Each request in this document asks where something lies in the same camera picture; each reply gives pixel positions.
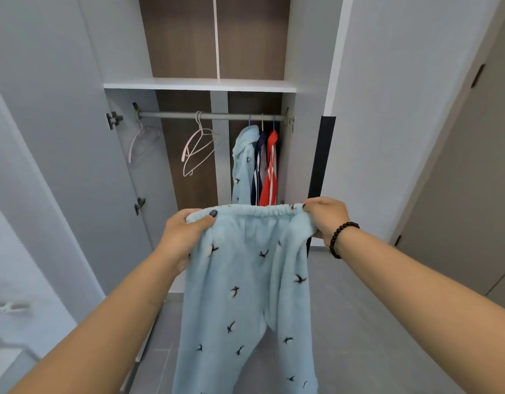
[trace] forearm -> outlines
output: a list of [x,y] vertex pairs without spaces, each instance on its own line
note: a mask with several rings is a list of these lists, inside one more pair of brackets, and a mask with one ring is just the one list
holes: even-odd
[[11,391],[119,391],[176,276],[152,254]]
[[356,228],[337,252],[468,393],[505,393],[505,310]]

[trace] white shelf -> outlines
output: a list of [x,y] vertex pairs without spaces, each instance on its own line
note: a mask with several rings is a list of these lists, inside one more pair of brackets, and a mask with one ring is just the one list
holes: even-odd
[[296,92],[294,85],[283,80],[148,78],[105,83],[103,87],[131,90]]

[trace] brown wood panel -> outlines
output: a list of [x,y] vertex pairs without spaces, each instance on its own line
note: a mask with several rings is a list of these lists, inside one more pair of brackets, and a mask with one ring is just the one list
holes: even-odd
[[[209,91],[160,90],[156,91],[156,94],[159,110],[163,112],[196,112],[197,110],[210,112],[211,110]],[[218,205],[214,153],[194,170],[192,175],[183,177],[181,154],[190,136],[198,129],[196,121],[163,118],[161,122],[163,123],[163,133],[178,208],[204,208]],[[212,121],[203,120],[202,122],[204,128],[212,128]],[[204,137],[198,148],[209,140],[210,138]],[[212,149],[214,146],[209,145],[203,151],[193,155],[188,162],[187,169],[195,167]]]
[[[281,92],[229,92],[229,113],[280,114],[282,113],[282,95]],[[261,129],[261,122],[251,122],[251,124],[257,124]],[[248,125],[247,121],[229,121],[230,171],[234,164],[232,148],[240,132]],[[263,128],[272,130],[272,121],[265,120]]]
[[222,79],[283,80],[291,0],[216,0]]
[[154,77],[216,78],[212,0],[139,0]]

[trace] left hand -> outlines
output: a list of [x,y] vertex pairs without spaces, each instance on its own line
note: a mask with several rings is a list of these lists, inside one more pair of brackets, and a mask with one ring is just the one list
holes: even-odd
[[203,231],[210,228],[216,221],[217,211],[213,210],[212,214],[216,212],[214,217],[208,214],[200,220],[187,224],[186,218],[199,210],[201,209],[185,208],[169,218],[161,241],[154,250],[154,253],[163,260],[177,267],[178,275],[187,268],[188,255],[196,246]]

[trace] vertical divider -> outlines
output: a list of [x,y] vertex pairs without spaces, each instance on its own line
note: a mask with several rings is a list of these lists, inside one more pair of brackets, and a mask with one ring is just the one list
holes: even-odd
[[220,73],[219,73],[218,11],[216,9],[216,0],[212,0],[212,6],[214,9],[214,36],[215,36],[215,44],[216,44],[216,77],[219,80]]
[[[229,113],[229,98],[226,91],[211,91],[210,105],[212,113]],[[218,205],[231,203],[230,143],[229,121],[212,120],[214,137],[214,162],[216,165],[216,185],[218,187]]]

